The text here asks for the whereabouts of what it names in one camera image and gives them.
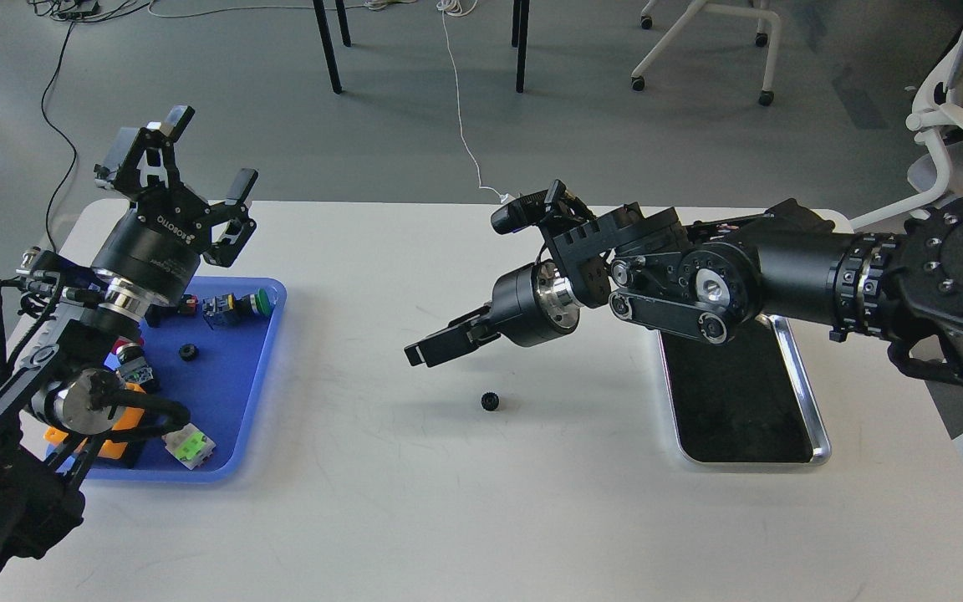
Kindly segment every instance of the white cable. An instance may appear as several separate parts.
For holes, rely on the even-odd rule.
[[[462,5],[459,0],[436,0],[436,10],[443,12],[443,14],[450,17],[465,17],[471,14],[474,8],[477,8],[478,0],[474,0],[470,8],[463,10]]]
[[[451,37],[450,35],[448,35],[448,23],[445,22],[445,19],[444,19],[444,15],[450,15],[450,13],[448,13],[445,10],[442,10],[441,8],[442,4],[447,4],[447,3],[455,3],[456,11],[459,11],[460,9],[459,9],[458,0],[440,0],[438,5],[436,5],[436,8],[438,8],[438,10],[441,11],[441,27],[444,28],[444,43],[448,47],[448,58],[451,59],[451,72],[454,73],[456,76],[456,115],[459,118],[459,140],[463,141],[463,148],[465,148],[466,153],[469,154],[469,156],[471,156],[471,161],[474,161],[474,169],[475,171],[477,171],[477,175],[478,175],[478,190],[493,191],[493,193],[497,194],[497,197],[500,197],[500,202],[508,202],[509,199],[512,198],[511,195],[501,194],[500,191],[498,191],[496,188],[492,186],[482,185],[482,167],[481,165],[478,165],[478,159],[474,156],[474,153],[471,152],[470,145],[466,143],[466,135],[463,134],[463,108],[462,108],[462,103],[460,103],[460,100],[459,100],[459,69],[456,68],[456,57],[452,56],[451,54]],[[462,13],[460,15],[451,15],[451,16],[459,16],[459,17],[466,16],[467,14],[470,14],[470,11],[474,10],[474,7],[471,7],[469,11],[466,11],[465,13]]]
[[[418,0],[366,0],[363,3],[364,7],[370,8],[371,11],[383,11],[386,8],[391,7],[393,4],[414,4]]]
[[[414,4],[418,0],[366,0],[366,3],[362,4],[351,4],[344,8],[369,8],[371,11],[381,11],[385,8],[390,7],[393,4]],[[158,3],[158,0],[150,0],[148,4],[148,13],[152,16],[164,18],[164,19],[183,19],[187,17],[201,17],[206,15],[215,15],[217,13],[228,13],[230,11],[259,11],[268,10],[268,8],[287,8],[288,10],[298,10],[298,11],[313,11],[314,7],[289,7],[289,5],[283,4],[267,4],[261,5],[261,7],[229,7],[229,8],[214,8],[211,11],[203,11],[201,13],[188,13],[185,15],[165,15],[163,13],[154,12],[154,5]],[[336,11],[336,8],[325,8],[326,12]]]

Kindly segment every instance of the electronic component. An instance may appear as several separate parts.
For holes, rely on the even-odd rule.
[[[158,328],[161,320],[168,319],[170,316],[195,317],[199,312],[199,298],[195,294],[182,294],[176,306],[163,308],[161,305],[151,305],[144,315],[144,320],[152,328]]]
[[[137,343],[125,343],[117,348],[115,353],[121,367],[117,370],[118,376],[125,382],[133,382],[144,388],[145,393],[157,393],[161,389],[158,376],[154,373],[153,367],[146,361],[144,347]]]
[[[176,433],[167,433],[161,438],[166,444],[168,451],[176,460],[186,466],[188,470],[195,470],[196,467],[206,462],[207,458],[214,453],[214,441],[203,434],[195,424],[187,423]]]
[[[273,315],[274,306],[270,301],[270,294],[260,288],[256,293],[245,294],[238,298],[236,294],[218,294],[217,297],[204,298],[202,302],[203,319],[212,329],[232,328],[240,324],[241,319],[257,316],[268,319]]]

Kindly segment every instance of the metal tray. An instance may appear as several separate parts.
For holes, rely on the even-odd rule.
[[[671,372],[669,371],[668,366],[669,359],[664,350],[664,340],[660,339],[660,358],[662,367],[664,367],[666,399],[668,399],[668,404],[671,408],[671,418],[674,427],[675,439],[680,453],[683,455],[683,457],[685,457],[686,460],[693,462],[693,464],[719,468],[726,467],[745,469],[749,467],[781,467],[823,464],[823,462],[827,461],[827,458],[830,458],[832,447],[830,446],[830,440],[827,437],[827,431],[824,427],[823,419],[819,415],[819,409],[817,407],[817,403],[815,403],[815,397],[813,396],[813,388],[811,388],[805,373],[805,366],[803,366],[802,358],[800,358],[800,354],[797,351],[797,344],[794,342],[794,336],[792,336],[790,324],[788,323],[787,319],[782,316],[760,316],[757,320],[759,320],[761,325],[764,325],[764,327],[768,328],[768,330],[775,335],[775,340],[778,344],[782,368],[784,369],[784,372],[786,372],[786,377],[788,379],[787,385],[790,386],[792,399],[795,401],[797,411],[799,412],[799,426],[803,427],[802,434],[805,436],[803,441],[798,442],[798,445],[807,446],[807,453],[803,454],[803,460],[800,460],[799,458],[799,460],[791,462],[702,461],[699,460],[699,458],[693,457],[691,453],[688,453],[686,450],[687,446],[684,445],[683,441],[684,434],[680,431],[679,416],[676,415],[676,403],[672,395],[674,388],[672,386]],[[689,344],[696,345],[696,342],[689,342]],[[753,362],[756,362],[757,359],[759,358],[742,358],[741,355],[739,355],[738,362],[741,362],[741,365],[737,367],[742,373],[746,372],[746,370],[755,370],[753,367]],[[718,370],[717,367],[712,365],[706,365],[706,362],[702,362],[700,367],[695,366],[693,370],[699,370],[701,378],[723,377],[723,370]],[[725,400],[712,399],[709,400],[708,403],[711,403],[712,405],[722,405],[725,403]]]

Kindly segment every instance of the blue tray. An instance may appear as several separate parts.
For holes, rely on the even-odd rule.
[[[198,315],[166,317],[158,328],[141,324],[146,358],[161,383],[157,394],[190,409],[191,422],[217,444],[210,460],[188,470],[166,451],[161,439],[150,439],[133,468],[99,461],[88,479],[210,483],[228,477],[240,466],[288,293],[282,283],[271,278],[197,277],[187,289],[202,301],[225,293],[240,297],[260,288],[266,289],[274,302],[269,320],[244,319],[236,327],[222,330],[211,330]],[[199,348],[192,362],[183,361],[176,353],[184,343]],[[107,366],[115,369],[117,358],[111,355]]]

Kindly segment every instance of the green component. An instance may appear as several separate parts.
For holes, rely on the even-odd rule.
[[[270,302],[270,296],[268,296],[266,289],[260,288],[255,293],[255,300],[260,314],[267,318],[274,314],[274,306]]]
[[[173,451],[173,457],[181,462],[188,462],[197,457],[203,449],[204,443],[206,443],[206,435],[203,435],[202,431],[195,431],[191,434],[191,437],[188,437],[176,447],[176,450]]]

